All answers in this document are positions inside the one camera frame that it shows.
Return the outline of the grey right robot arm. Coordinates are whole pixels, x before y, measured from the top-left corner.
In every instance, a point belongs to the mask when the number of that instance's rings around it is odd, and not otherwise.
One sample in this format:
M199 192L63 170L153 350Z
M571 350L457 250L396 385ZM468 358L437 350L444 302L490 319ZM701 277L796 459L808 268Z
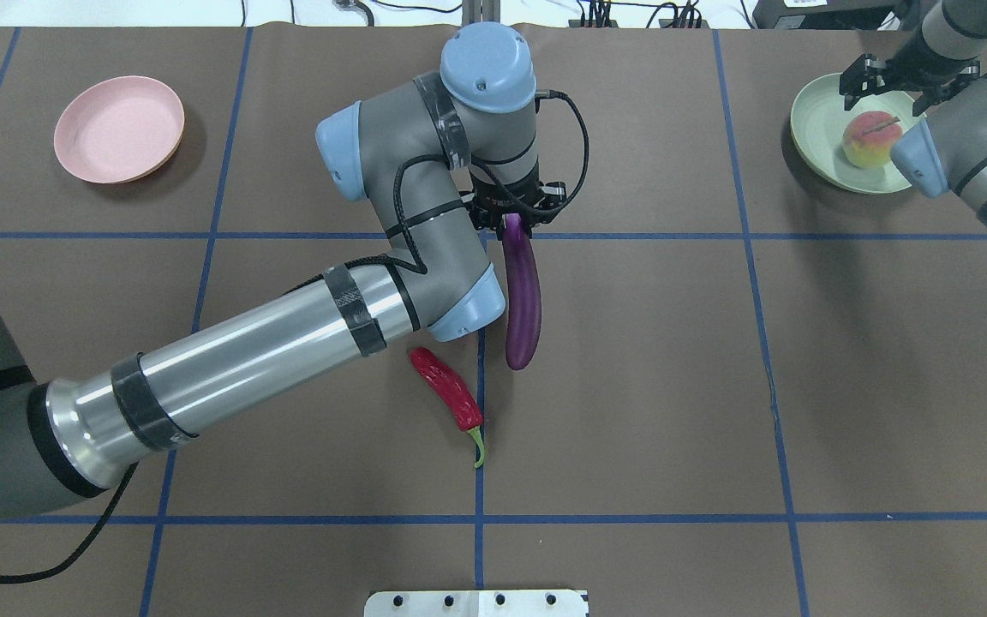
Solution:
M951 192L987 227L987 1L937 1L893 57L865 54L842 71L845 109L866 95L918 93L894 167L928 198Z

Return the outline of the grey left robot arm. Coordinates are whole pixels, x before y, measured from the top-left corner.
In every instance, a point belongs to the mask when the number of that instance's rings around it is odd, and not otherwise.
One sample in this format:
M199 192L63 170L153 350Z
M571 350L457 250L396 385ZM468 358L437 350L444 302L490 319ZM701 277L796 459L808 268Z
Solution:
M477 226L548 222L531 48L509 25L459 28L439 65L318 122L314 144L387 250L336 263L259 306L95 376L39 381L0 314L0 519L120 488L135 464L409 333L452 341L513 315Z

